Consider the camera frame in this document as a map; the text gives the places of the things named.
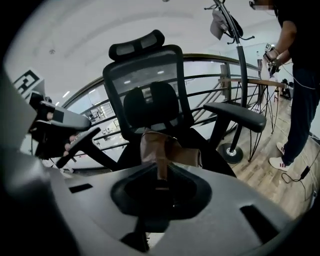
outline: black pants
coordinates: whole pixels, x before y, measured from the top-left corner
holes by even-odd
[[[282,157],[285,165],[293,163],[308,140],[311,123],[315,118],[320,100],[320,75],[318,72],[293,68],[295,80],[291,107],[291,127]]]

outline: wooden floor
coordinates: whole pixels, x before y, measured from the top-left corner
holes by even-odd
[[[273,115],[276,114],[277,102],[272,103]],[[302,180],[305,191],[300,182],[286,184],[281,178],[281,170],[273,168],[269,164],[269,158],[280,157],[281,153],[276,147],[277,142],[286,143],[290,130],[291,107],[290,101],[280,98],[275,130],[272,134],[270,112],[267,111],[267,124],[262,133],[260,143],[251,162],[250,155],[250,131],[242,129],[238,146],[243,150],[244,158],[238,164],[230,164],[237,177],[278,204],[292,218],[304,213],[310,204],[308,199],[312,189],[319,189],[320,181],[320,156],[313,164],[309,174]],[[234,133],[227,135],[221,142],[228,143],[233,140]],[[252,147],[256,140],[256,133],[252,132]],[[293,179],[299,179],[300,174],[307,165],[311,165],[319,152],[320,146],[311,138],[308,139],[302,153],[295,159],[287,172]]]

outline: round metal base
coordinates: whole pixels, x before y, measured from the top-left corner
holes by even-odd
[[[223,159],[229,164],[240,163],[244,158],[242,149],[238,146],[235,147],[233,152],[230,152],[231,143],[225,143],[218,146],[217,151],[223,157]]]

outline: mesh chair back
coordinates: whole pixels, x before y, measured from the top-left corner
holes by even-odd
[[[176,45],[147,44],[148,40],[144,39],[119,44],[121,50],[113,45],[109,55],[115,62],[103,70],[106,92],[122,136],[128,141],[140,138],[146,127],[168,133],[168,130],[189,128],[194,123],[185,86],[182,50]],[[115,54],[123,52],[127,52],[127,57]]]

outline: chair armrest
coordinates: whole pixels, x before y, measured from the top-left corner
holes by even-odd
[[[241,106],[211,102],[205,104],[203,109],[234,121],[255,133],[261,133],[266,127],[267,119],[263,115]]]

